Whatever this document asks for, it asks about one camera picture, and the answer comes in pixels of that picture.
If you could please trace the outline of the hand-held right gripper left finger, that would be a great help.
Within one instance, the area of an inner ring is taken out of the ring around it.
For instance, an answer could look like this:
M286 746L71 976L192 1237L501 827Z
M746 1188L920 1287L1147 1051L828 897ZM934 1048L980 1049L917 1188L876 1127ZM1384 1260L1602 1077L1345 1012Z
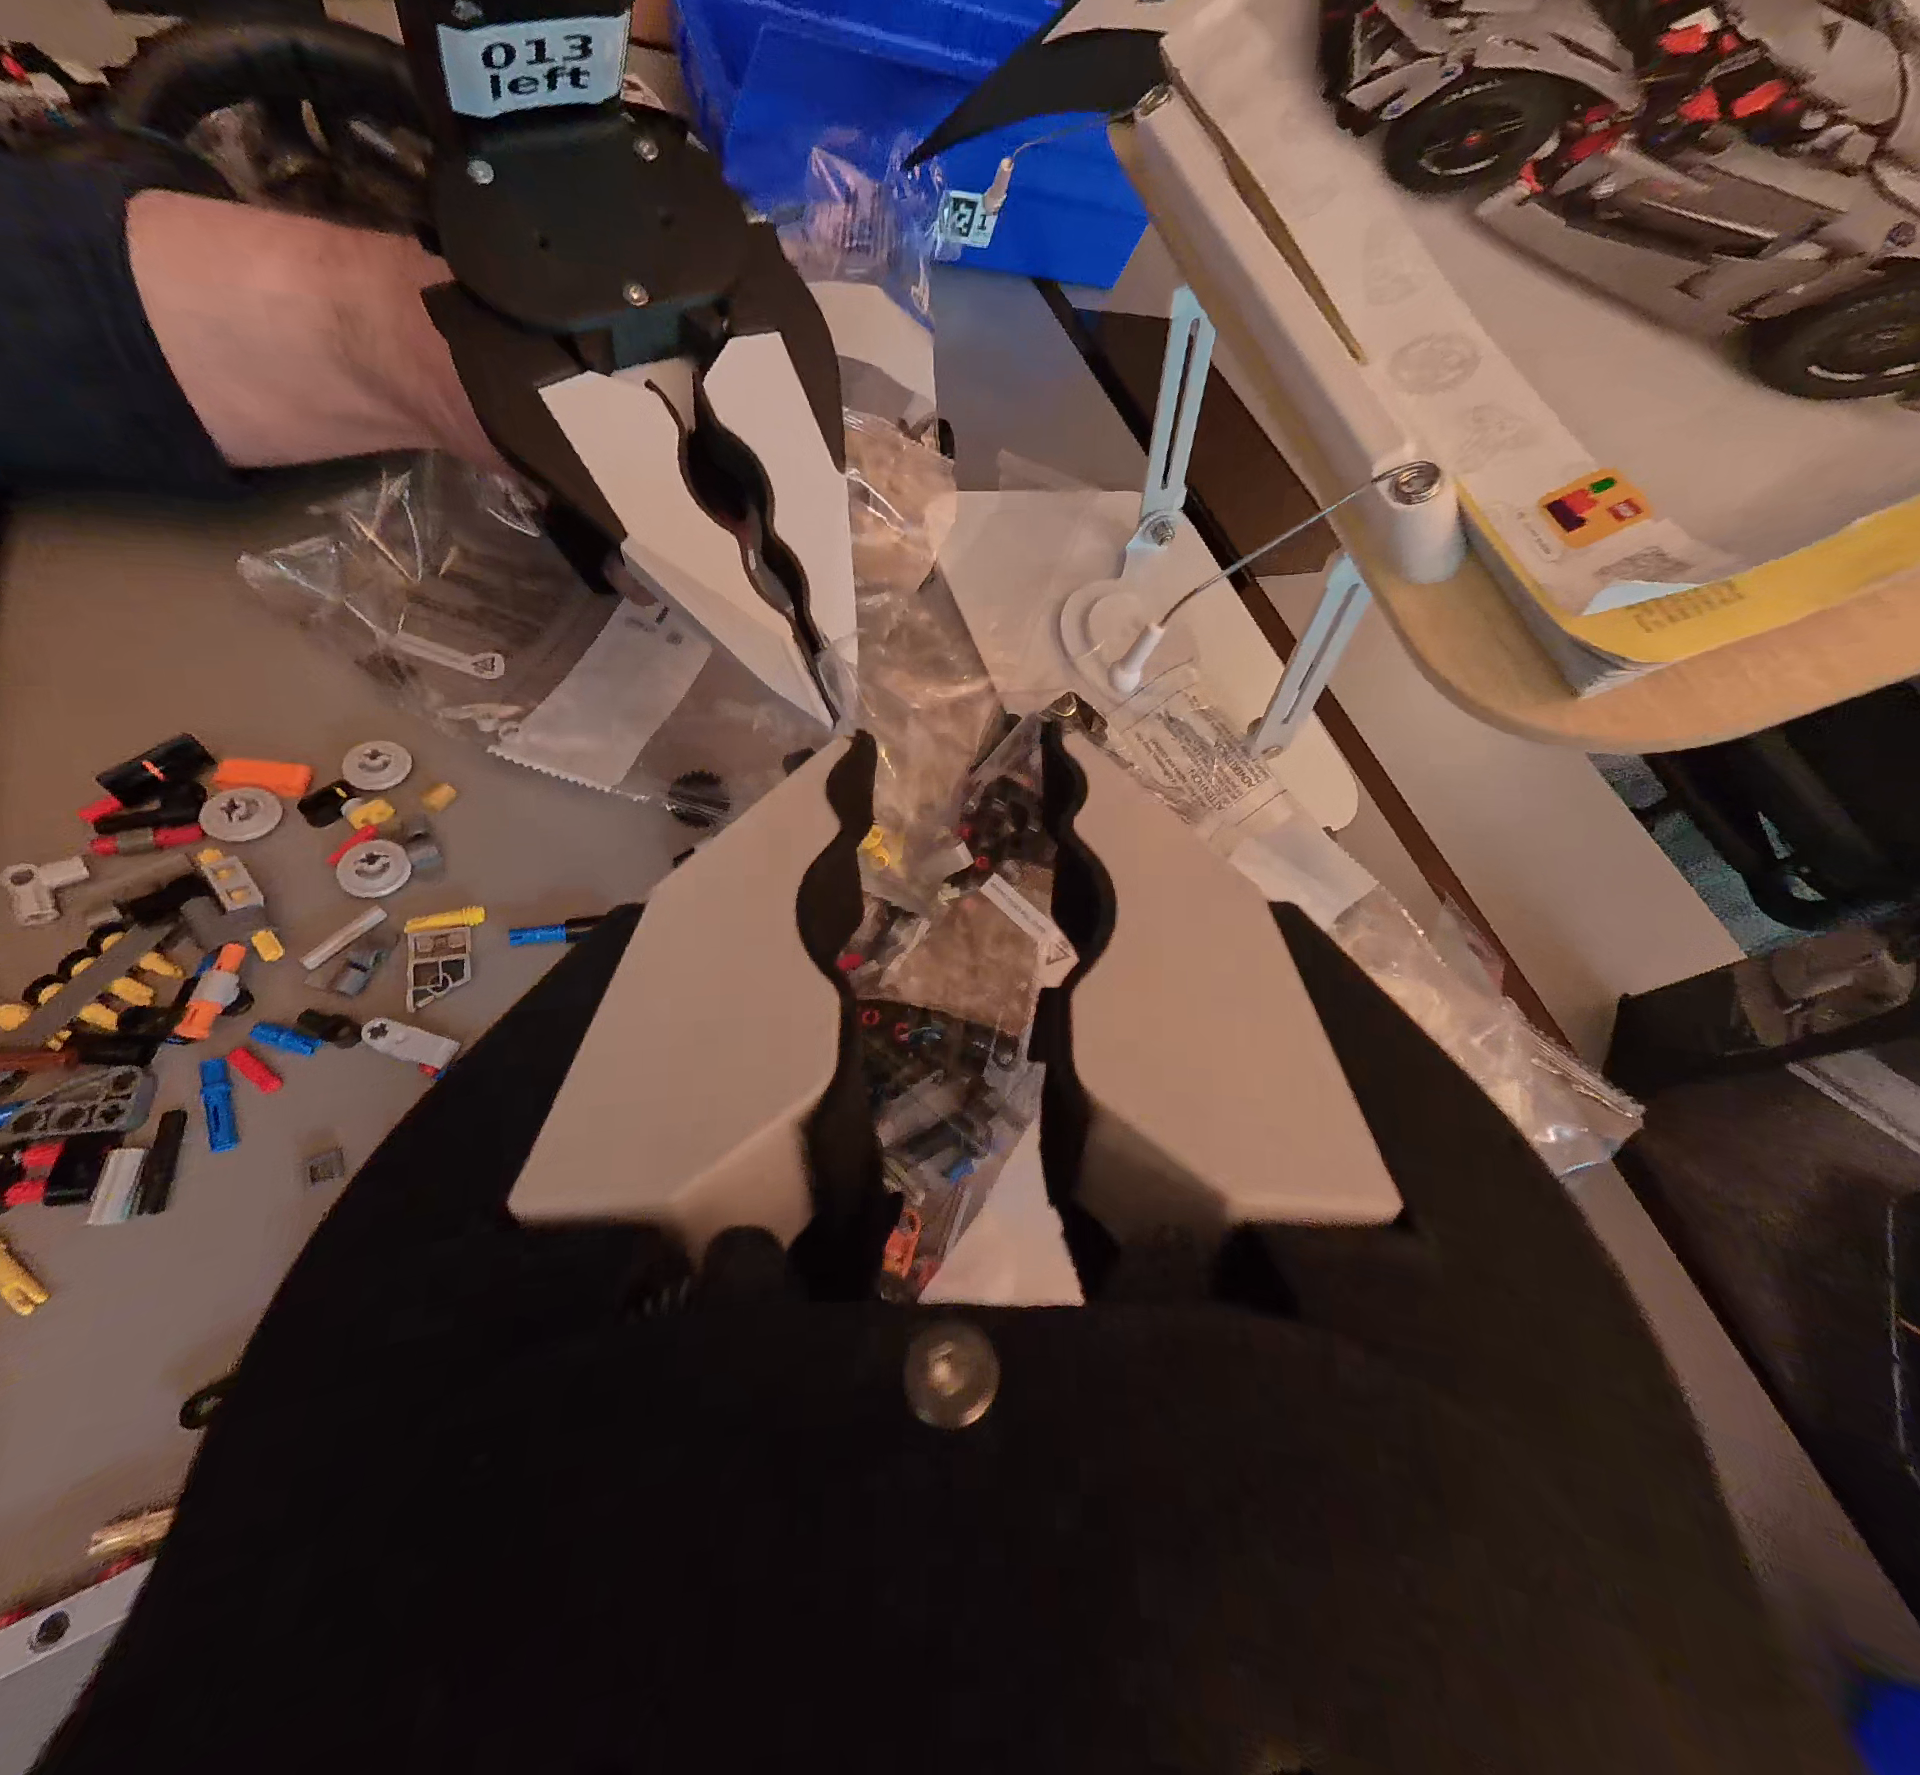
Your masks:
M881 1147L858 1000L870 733L828 741L643 906L508 1196L533 1229L757 1229L828 1298L874 1290Z

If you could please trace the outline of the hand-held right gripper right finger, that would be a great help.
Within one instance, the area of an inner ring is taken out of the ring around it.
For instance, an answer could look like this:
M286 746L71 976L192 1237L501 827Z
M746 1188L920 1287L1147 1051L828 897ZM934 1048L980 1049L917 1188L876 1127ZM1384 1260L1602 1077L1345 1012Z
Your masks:
M1388 1229L1404 1200L1257 886L1090 736L1050 725L1041 1167L1081 1294L1212 1282L1254 1234Z

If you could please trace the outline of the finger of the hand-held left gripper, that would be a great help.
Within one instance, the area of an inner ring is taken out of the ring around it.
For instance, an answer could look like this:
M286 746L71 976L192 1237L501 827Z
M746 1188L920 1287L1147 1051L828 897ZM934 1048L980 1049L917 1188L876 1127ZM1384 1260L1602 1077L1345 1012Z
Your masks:
M852 659L857 597L847 471L778 333L732 338L703 376L717 464L745 500L770 599L811 653Z
M621 556L772 692L822 728L843 718L852 659L811 653L770 599L746 541L745 498L728 487L703 416L703 375L657 365L585 370L539 399L607 502Z

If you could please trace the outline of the pile of toy bricks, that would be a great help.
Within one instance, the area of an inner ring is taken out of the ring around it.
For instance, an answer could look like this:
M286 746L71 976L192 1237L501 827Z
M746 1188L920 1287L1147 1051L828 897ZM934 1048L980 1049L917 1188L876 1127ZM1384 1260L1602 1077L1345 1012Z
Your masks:
M213 743L136 829L86 808L67 948L81 967L4 990L24 1058L4 1102L4 1248L45 1297L14 1300L4 1358L148 1323L200 1335L251 1317L355 1164L558 958L563 923L626 889L631 825L605 795L477 751L377 728L416 768L378 795L339 778L348 743ZM198 829L219 759L309 763L282 825L226 850ZM331 866L396 838L416 876L378 905ZM85 948L81 924L108 944Z

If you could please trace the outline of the person's left hand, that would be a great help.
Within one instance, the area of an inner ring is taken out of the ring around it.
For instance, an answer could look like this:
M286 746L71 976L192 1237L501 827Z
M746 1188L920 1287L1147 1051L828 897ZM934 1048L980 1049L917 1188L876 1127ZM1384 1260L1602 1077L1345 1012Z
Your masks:
M416 240L292 215L263 220L263 333L239 356L251 439L231 460L295 466L434 451L489 471L505 460L460 382L426 294L453 279Z

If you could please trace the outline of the serrated white paper bag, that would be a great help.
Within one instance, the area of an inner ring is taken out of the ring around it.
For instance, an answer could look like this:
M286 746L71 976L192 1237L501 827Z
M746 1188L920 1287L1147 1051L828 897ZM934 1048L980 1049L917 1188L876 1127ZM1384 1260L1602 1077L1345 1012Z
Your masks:
M554 690L490 741L489 756L619 793L709 656L712 643L681 611L624 599Z

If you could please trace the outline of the flat clear empty bag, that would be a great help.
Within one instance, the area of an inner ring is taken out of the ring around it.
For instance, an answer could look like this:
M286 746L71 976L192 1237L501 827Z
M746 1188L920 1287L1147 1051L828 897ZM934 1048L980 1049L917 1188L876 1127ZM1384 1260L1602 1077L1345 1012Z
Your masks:
M545 531L535 493L447 459L380 466L310 515L299 541L239 556L244 585L398 707L484 753L635 599L590 587ZM665 807L702 769L667 739L669 723L614 795Z

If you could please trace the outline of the crumpled clear bag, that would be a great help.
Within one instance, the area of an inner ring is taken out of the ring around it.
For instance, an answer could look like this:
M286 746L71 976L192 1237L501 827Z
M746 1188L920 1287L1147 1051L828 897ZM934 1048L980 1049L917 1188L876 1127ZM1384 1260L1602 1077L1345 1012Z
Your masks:
M1641 1135L1645 1106L1502 988L1506 965L1453 906L1423 929L1382 886L1347 905L1332 939L1470 1077L1557 1179L1610 1164Z

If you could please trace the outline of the blue bin with white tag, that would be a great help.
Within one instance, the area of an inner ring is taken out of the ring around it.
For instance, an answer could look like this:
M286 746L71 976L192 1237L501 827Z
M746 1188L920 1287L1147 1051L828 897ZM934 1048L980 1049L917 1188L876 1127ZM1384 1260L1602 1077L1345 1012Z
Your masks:
M1059 14L1057 0L673 0L700 136L741 199L796 222L814 154L881 181L967 92ZM1112 287L1145 210L1106 134L1024 156L1005 210L984 191L1038 136L1018 126L912 175L941 201L941 251L964 269Z

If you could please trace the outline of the black rubber tyre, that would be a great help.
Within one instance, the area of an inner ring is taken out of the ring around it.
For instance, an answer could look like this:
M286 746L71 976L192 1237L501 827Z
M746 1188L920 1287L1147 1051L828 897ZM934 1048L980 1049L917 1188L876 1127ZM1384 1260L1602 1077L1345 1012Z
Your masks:
M434 158L402 50L333 21L191 23L117 69L106 128L227 199L416 236Z

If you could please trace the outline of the black triangular flap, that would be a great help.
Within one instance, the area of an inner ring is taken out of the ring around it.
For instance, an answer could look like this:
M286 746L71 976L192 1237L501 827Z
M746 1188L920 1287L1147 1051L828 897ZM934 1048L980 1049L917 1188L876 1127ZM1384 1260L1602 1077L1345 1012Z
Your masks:
M1023 43L904 158L924 162L984 136L1050 116L1133 112L1166 84L1159 32L1050 32Z

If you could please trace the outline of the white instruction booklet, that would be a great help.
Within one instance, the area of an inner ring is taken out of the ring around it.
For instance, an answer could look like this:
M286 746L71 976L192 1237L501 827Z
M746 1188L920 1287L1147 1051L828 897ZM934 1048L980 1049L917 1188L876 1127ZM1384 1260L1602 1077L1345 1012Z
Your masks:
M1590 667L1916 562L1916 0L1077 0L1154 204L1332 447L1428 459Z

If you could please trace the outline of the long grey toy beam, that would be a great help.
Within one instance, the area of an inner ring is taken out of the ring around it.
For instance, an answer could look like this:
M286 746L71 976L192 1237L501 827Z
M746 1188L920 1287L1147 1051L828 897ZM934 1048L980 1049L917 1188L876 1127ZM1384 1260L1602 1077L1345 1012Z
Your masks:
M4 1626L4 1764L31 1764L71 1712L152 1569L149 1558L111 1562L103 1579Z

